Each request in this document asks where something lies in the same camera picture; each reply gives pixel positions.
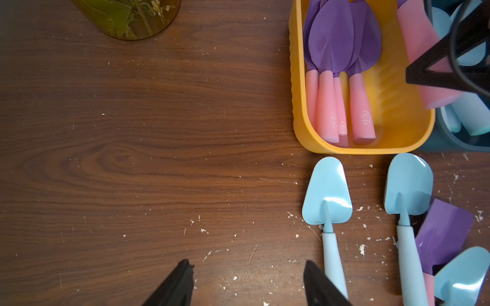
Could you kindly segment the teal shovel eleventh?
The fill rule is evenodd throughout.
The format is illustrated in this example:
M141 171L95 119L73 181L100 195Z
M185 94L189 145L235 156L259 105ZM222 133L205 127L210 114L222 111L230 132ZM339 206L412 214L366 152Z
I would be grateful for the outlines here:
M472 11L474 11L481 3L481 0L471 0L467 10L463 14L463 19L472 13ZM458 63L460 66L475 66L484 59L485 55L486 43L482 43L478 47L475 47L458 57Z

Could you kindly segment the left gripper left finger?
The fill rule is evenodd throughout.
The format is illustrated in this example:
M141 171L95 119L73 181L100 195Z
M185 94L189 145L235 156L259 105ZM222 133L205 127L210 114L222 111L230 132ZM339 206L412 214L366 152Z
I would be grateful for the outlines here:
M191 305L194 290L193 268L189 260L180 261L143 306Z

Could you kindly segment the yellow plastic storage box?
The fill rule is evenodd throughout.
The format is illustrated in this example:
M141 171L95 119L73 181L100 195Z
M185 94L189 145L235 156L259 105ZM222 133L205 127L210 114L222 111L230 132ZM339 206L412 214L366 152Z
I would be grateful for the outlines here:
M431 135L435 110L427 109L419 88L405 82L409 64L405 41L398 22L395 1L369 1L380 24L382 54L370 70L363 72L367 96L373 114L376 140L369 145L337 147L316 133L306 108L306 64L302 27L308 1L294 1L288 22L290 72L292 84L293 130L299 143L317 154L382 155L418 149Z

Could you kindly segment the dark teal storage box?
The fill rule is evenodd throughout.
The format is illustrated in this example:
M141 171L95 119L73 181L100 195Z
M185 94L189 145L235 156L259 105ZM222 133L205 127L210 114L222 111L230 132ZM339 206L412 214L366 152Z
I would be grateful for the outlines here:
M455 17L462 4L461 1L425 1L425 3L430 3L431 8L440 8ZM489 98L480 98L489 108ZM470 136L462 127L459 133L452 133L443 123L442 113L438 108L433 131L420 149L424 152L489 152L489 132L479 136Z

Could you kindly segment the teal shovel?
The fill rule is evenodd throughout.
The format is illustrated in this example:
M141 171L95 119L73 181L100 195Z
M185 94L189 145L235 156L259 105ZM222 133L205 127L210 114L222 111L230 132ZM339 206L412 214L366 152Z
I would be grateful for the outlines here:
M454 17L440 8L432 7L433 27L440 38L449 34ZM470 136L489 132L489 108L477 94L464 93L450 105Z
M396 245L404 305L429 304L410 216L427 212L432 190L433 172L425 160L411 153L393 158L387 174L384 209L399 216Z
M442 305L475 305L489 269L489 252L471 247L435 275L435 297Z
M451 105L441 107L440 110L447 129L452 133L459 133L462 128L462 123Z
M349 221L353 214L345 171L339 159L326 157L314 167L302 206L302 218L309 225L322 225L324 271L340 293L348 298L334 224Z

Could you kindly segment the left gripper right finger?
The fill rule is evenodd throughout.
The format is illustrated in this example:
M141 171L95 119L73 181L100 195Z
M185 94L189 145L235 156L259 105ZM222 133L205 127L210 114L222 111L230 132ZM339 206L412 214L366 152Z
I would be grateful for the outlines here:
M323 271L311 260L306 262L303 281L309 306L352 306Z

